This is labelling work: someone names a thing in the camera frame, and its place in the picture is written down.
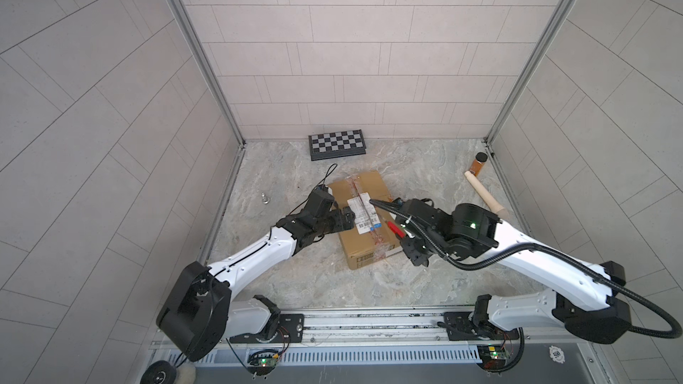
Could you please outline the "green circuit board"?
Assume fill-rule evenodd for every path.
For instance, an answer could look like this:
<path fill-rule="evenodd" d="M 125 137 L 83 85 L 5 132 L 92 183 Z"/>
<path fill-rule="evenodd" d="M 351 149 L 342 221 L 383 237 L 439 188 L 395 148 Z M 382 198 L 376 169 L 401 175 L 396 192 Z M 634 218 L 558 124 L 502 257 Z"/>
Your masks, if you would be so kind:
<path fill-rule="evenodd" d="M 477 350 L 481 359 L 481 363 L 478 366 L 485 371 L 502 369 L 509 357 L 508 352 L 502 345 L 479 345 Z"/>
<path fill-rule="evenodd" d="M 275 368 L 280 359 L 278 350 L 260 350 L 249 356 L 248 364 L 253 368 Z"/>

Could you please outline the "red utility knife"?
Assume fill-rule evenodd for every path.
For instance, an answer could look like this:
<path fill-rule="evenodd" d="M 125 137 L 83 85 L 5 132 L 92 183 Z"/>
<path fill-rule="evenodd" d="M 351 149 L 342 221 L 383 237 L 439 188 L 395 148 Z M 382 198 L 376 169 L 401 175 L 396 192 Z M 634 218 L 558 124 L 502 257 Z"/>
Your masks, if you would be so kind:
<path fill-rule="evenodd" d="M 402 229 L 402 227 L 398 226 L 394 222 L 386 222 L 388 229 L 396 236 L 398 239 L 403 239 L 407 236 L 407 233 L 405 232 L 405 229 Z"/>

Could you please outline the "black wheel roller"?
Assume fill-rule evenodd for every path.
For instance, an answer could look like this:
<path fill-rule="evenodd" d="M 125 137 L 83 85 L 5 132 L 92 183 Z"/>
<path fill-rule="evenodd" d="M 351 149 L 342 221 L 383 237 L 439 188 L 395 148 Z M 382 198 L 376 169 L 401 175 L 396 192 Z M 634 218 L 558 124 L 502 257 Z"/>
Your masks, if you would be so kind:
<path fill-rule="evenodd" d="M 142 374 L 140 384 L 175 384 L 178 378 L 177 369 L 165 360 L 151 364 Z"/>

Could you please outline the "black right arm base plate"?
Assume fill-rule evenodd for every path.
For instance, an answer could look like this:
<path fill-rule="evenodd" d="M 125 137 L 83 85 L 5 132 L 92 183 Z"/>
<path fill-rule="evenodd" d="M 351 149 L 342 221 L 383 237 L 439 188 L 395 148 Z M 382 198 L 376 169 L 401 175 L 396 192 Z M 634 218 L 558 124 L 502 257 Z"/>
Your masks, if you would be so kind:
<path fill-rule="evenodd" d="M 448 334 L 450 341 L 503 341 L 518 340 L 517 330 L 504 331 L 486 319 L 476 319 L 469 312 L 446 312 L 437 326 Z"/>

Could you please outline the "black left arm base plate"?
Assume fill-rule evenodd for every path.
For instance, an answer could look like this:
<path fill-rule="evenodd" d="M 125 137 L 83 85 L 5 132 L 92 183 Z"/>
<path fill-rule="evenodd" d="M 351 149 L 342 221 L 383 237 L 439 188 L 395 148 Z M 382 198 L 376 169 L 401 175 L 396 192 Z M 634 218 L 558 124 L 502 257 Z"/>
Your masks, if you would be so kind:
<path fill-rule="evenodd" d="M 300 343 L 304 327 L 304 314 L 283 314 L 270 318 L 263 330 L 256 334 L 240 334 L 229 338 L 232 344 Z"/>

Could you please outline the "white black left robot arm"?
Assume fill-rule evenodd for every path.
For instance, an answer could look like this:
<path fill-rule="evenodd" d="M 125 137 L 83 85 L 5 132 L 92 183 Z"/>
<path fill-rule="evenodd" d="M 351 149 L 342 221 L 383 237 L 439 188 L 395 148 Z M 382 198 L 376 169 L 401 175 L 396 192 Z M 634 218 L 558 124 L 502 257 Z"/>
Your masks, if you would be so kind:
<path fill-rule="evenodd" d="M 324 236 L 354 228 L 354 211 L 339 206 L 327 186 L 316 186 L 302 210 L 280 219 L 252 245 L 208 266 L 190 263 L 158 314 L 158 328 L 192 362 L 235 336 L 271 340 L 279 328 L 279 307 L 261 295 L 246 302 L 235 297 L 270 268 Z"/>

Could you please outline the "brown cardboard express box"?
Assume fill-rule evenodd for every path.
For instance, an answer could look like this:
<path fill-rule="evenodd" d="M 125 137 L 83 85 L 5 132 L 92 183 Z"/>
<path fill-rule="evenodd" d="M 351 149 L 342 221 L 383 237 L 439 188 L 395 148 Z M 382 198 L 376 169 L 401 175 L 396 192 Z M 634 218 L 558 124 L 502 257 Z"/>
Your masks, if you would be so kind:
<path fill-rule="evenodd" d="M 348 206 L 355 214 L 354 228 L 339 234 L 351 270 L 402 252 L 399 240 L 390 228 L 391 224 L 394 225 L 393 218 L 370 204 L 371 200 L 393 200 L 380 172 L 373 170 L 354 174 L 328 187 L 339 206 Z"/>

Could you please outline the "black white chessboard case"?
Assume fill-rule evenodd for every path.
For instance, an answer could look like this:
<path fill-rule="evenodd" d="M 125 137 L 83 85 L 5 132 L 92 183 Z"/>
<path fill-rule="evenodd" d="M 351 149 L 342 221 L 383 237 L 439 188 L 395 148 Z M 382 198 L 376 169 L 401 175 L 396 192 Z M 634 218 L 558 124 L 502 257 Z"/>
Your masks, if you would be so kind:
<path fill-rule="evenodd" d="M 320 133 L 309 136 L 311 160 L 321 161 L 366 154 L 366 142 L 361 130 Z"/>

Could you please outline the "left green circuit board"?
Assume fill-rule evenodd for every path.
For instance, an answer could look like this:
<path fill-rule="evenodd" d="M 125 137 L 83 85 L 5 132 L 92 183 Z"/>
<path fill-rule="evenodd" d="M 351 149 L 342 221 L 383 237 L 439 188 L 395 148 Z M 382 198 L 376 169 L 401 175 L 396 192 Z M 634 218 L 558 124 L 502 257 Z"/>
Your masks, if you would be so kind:
<path fill-rule="evenodd" d="M 253 368 L 275 368 L 280 359 L 278 350 L 260 350 L 249 356 L 248 364 Z"/>

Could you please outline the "white round sticker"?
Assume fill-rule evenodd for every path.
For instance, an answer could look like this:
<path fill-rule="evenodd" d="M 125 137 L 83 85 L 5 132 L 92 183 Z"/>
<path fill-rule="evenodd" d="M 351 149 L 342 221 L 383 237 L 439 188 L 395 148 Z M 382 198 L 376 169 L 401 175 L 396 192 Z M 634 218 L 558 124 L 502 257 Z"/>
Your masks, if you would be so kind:
<path fill-rule="evenodd" d="M 557 346 L 549 346 L 549 356 L 550 359 L 557 364 L 565 364 L 566 356 L 562 348 Z"/>

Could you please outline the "brown spice jar black lid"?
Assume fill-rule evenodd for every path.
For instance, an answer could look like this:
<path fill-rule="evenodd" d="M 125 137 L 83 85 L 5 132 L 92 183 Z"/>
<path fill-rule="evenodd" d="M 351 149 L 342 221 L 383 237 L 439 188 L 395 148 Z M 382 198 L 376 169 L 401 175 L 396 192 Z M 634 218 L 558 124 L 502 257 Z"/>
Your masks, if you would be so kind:
<path fill-rule="evenodd" d="M 482 170 L 483 166 L 485 163 L 487 163 L 488 160 L 488 155 L 485 152 L 478 152 L 475 155 L 475 158 L 473 159 L 471 166 L 469 168 L 469 172 L 475 176 L 478 177 L 480 174 L 480 171 Z"/>

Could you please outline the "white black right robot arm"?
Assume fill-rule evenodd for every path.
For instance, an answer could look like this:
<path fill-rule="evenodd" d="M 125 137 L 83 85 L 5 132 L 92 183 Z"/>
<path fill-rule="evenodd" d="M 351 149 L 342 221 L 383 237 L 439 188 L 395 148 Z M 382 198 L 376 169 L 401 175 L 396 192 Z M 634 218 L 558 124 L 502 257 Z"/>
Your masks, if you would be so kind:
<path fill-rule="evenodd" d="M 428 266 L 433 255 L 464 271 L 500 264 L 545 287 L 520 296 L 480 295 L 469 325 L 455 327 L 459 334 L 493 340 L 524 327 L 557 327 L 585 341 L 612 344 L 631 327 L 628 304 L 597 279 L 621 284 L 624 271 L 617 264 L 561 259 L 557 250 L 476 204 L 459 204 L 446 213 L 429 200 L 398 199 L 386 208 L 395 216 L 397 237 L 416 266 Z"/>

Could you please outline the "right green circuit board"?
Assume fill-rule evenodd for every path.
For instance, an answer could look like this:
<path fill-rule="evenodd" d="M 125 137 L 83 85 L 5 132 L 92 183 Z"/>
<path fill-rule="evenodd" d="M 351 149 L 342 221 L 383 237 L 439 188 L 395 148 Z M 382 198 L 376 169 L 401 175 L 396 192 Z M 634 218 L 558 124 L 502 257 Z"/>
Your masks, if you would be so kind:
<path fill-rule="evenodd" d="M 509 357 L 508 352 L 502 345 L 479 345 L 477 350 L 481 359 L 481 363 L 478 366 L 485 371 L 502 369 Z"/>

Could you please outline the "aluminium mounting rail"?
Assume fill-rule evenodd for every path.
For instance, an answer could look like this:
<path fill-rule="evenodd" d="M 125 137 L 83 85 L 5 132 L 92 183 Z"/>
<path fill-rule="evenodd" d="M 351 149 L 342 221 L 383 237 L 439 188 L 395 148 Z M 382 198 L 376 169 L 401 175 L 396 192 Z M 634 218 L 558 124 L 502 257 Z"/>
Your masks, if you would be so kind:
<path fill-rule="evenodd" d="M 284 309 L 283 314 L 304 314 L 300 343 L 232 344 L 225 339 L 215 346 L 225 348 L 350 347 L 350 346 L 445 346 L 491 345 L 514 343 L 525 339 L 529 343 L 575 343 L 579 338 L 562 327 L 524 326 L 518 340 L 450 341 L 448 334 L 437 326 L 446 312 L 469 312 L 468 306 L 387 308 L 387 309 Z"/>

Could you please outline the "wooden rolling pin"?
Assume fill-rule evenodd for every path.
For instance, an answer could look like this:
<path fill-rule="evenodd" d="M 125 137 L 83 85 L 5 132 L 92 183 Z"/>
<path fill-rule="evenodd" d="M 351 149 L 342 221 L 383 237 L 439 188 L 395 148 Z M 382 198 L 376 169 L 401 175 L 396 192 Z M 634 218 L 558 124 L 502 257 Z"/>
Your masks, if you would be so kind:
<path fill-rule="evenodd" d="M 506 220 L 507 222 L 510 220 L 509 211 L 493 197 L 474 174 L 470 171 L 466 171 L 464 177 L 469 181 L 492 213 L 498 215 L 502 220 Z"/>

